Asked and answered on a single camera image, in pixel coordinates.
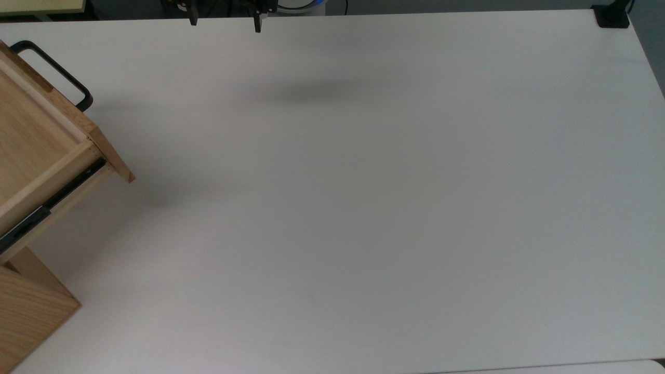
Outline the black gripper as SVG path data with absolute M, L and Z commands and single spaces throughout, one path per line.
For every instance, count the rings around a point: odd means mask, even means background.
M 174 1 L 174 5 L 178 6 L 181 10 L 188 12 L 188 19 L 190 25 L 196 26 L 199 19 L 199 8 L 204 3 L 211 1 Z M 263 25 L 263 14 L 270 14 L 276 12 L 277 1 L 224 1 L 227 5 L 237 5 L 243 9 L 249 10 L 254 20 L 254 28 L 256 33 L 261 33 Z

